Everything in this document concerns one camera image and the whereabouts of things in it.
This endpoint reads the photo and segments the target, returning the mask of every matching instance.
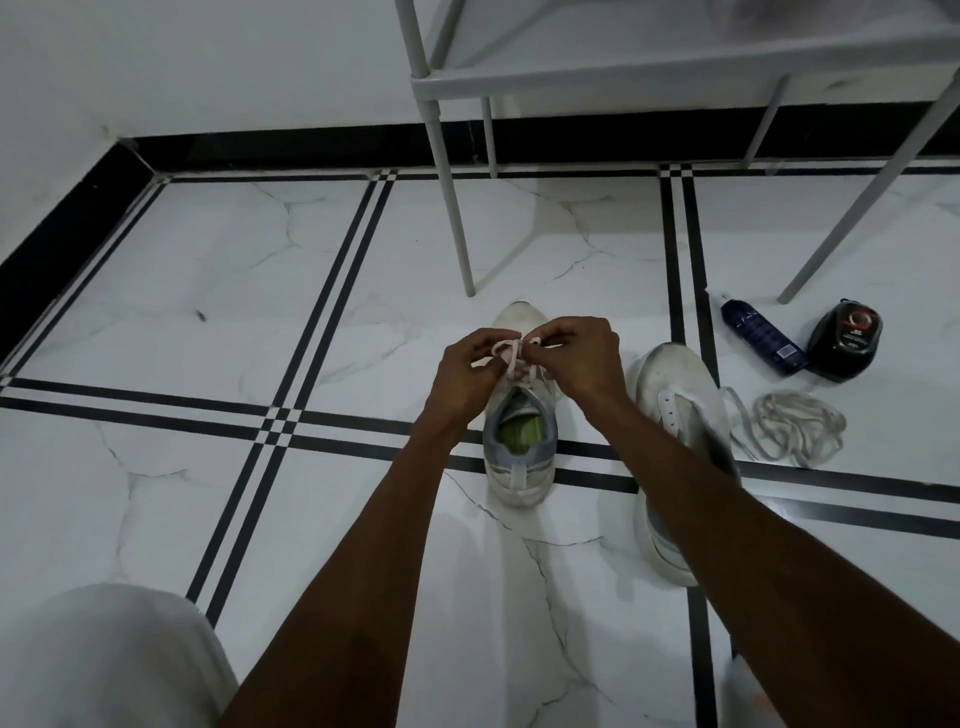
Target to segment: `sneaker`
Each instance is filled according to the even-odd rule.
[[[723,397],[693,350],[667,343],[644,356],[636,382],[636,403],[643,414],[740,483]],[[660,514],[647,506],[642,484],[636,498],[634,532],[644,557],[661,576],[680,586],[696,586],[697,580]]]
[[[511,328],[522,336],[547,322],[525,301],[507,306],[494,328]],[[509,368],[487,403],[483,428],[484,467],[490,488],[511,505],[541,502],[553,484],[557,454],[557,385],[542,367],[522,360],[520,341],[505,341],[493,349]]]

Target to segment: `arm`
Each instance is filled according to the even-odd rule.
[[[446,457],[507,365],[484,328],[448,347],[410,440],[240,686],[221,726],[396,721],[420,562]]]
[[[603,319],[528,338],[608,439],[790,726],[960,725],[960,643],[644,417]]]

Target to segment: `metal rod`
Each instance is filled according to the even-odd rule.
[[[774,123],[774,116],[777,115],[777,110],[780,108],[780,104],[783,103],[783,96],[786,95],[786,89],[790,86],[790,74],[784,74],[780,76],[780,80],[777,81],[777,87],[774,88],[774,95],[770,97],[770,103],[767,104],[767,110],[763,112],[763,118],[760,119],[760,125],[756,128],[754,133],[754,140],[750,142],[750,148],[747,150],[746,156],[743,158],[743,166],[749,167],[754,163],[756,158],[756,153],[760,151],[760,144],[763,143],[763,137],[767,135],[767,132],[770,131],[770,125]]]
[[[406,46],[407,60],[410,62],[410,75],[415,79],[425,79],[430,75],[430,65],[426,62],[426,52],[423,50],[423,38],[420,36],[414,0],[395,0],[395,3],[403,45]]]
[[[426,124],[426,134],[430,139],[430,149],[433,151],[433,161],[437,165],[437,176],[440,178],[440,189],[444,193],[446,214],[450,217],[450,228],[453,230],[453,246],[457,249],[457,260],[460,262],[460,275],[464,279],[464,290],[468,298],[476,295],[473,287],[473,273],[470,271],[470,257],[467,252],[467,239],[464,237],[464,223],[460,219],[460,206],[457,205],[457,191],[453,187],[453,173],[450,171],[450,162],[446,158],[444,146],[444,132],[440,127],[440,104],[436,101],[417,101],[420,115]]]
[[[490,176],[496,179],[496,147],[493,146],[493,113],[490,109],[490,96],[480,97],[480,111],[483,113],[483,134],[487,138],[487,162],[490,164]]]
[[[830,231],[820,247],[810,256],[810,260],[800,269],[800,273],[783,289],[783,292],[777,297],[779,303],[790,303],[793,300],[797,292],[824,264],[824,261],[837,249],[843,239],[850,234],[854,226],[863,219],[863,216],[880,198],[880,195],[886,192],[887,188],[900,176],[900,172],[906,169],[906,166],[917,157],[930,137],[937,133],[937,130],[943,126],[943,123],[947,121],[958,106],[960,106],[960,70],[953,74],[953,80],[940,94],[940,98],[933,102],[933,105],[924,114],[924,118],[904,139],[890,161],[877,172],[867,188],[860,193],[847,213],[840,218],[840,222],[836,224],[836,227]]]

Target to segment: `black baseboard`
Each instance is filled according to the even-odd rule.
[[[154,173],[115,145],[0,264],[0,362],[100,247]]]
[[[929,103],[784,107],[760,148],[762,158],[854,159],[893,155]],[[501,163],[725,161],[742,158],[763,108],[498,119]],[[480,121],[444,122],[453,164],[485,164]],[[147,136],[140,155],[167,172],[227,169],[431,166],[422,124]],[[960,155],[960,113],[924,149]]]

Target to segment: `loose shoelace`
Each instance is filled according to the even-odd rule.
[[[801,392],[770,392],[754,400],[751,416],[731,387],[723,387],[722,391],[730,396],[739,411],[743,431],[756,452],[733,434],[731,437],[755,460],[762,457],[776,462],[792,455],[801,468],[816,468],[843,449],[842,435],[847,429],[847,418],[824,401]],[[777,446],[775,454],[767,452],[760,444],[754,432],[755,421],[761,436]]]
[[[531,344],[539,344],[540,338],[535,336],[530,340]],[[510,350],[507,356],[504,356],[504,353],[507,353],[507,349]],[[504,339],[503,341],[498,341],[493,345],[491,349],[491,354],[493,356],[500,356],[505,362],[507,362],[507,381],[522,381],[526,384],[530,384],[533,381],[535,366],[527,364],[520,358],[520,355],[523,352],[523,340],[522,339]]]

